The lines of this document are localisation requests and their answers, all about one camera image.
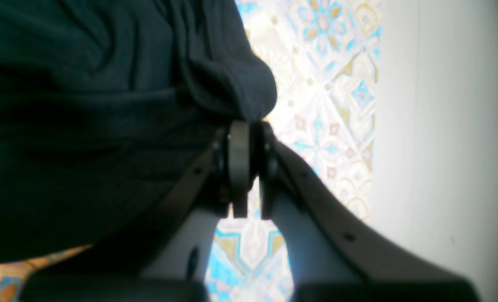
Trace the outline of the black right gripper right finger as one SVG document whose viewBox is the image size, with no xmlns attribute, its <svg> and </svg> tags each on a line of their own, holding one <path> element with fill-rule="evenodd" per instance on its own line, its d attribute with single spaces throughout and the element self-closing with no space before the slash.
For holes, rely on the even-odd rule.
<svg viewBox="0 0 498 302">
<path fill-rule="evenodd" d="M 266 122 L 255 125 L 255 172 L 261 218 L 273 221 L 287 244 L 295 287 L 291 301 L 479 301 L 466 278 L 361 222 Z"/>
</svg>

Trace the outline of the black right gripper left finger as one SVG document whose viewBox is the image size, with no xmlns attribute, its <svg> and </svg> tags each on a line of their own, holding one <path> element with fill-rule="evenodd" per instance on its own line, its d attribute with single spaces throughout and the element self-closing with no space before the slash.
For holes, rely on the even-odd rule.
<svg viewBox="0 0 498 302">
<path fill-rule="evenodd" d="M 34 274 L 23 302 L 207 302 L 203 277 L 220 219 L 246 218 L 258 123 L 235 121 L 174 187 L 84 253 Z"/>
</svg>

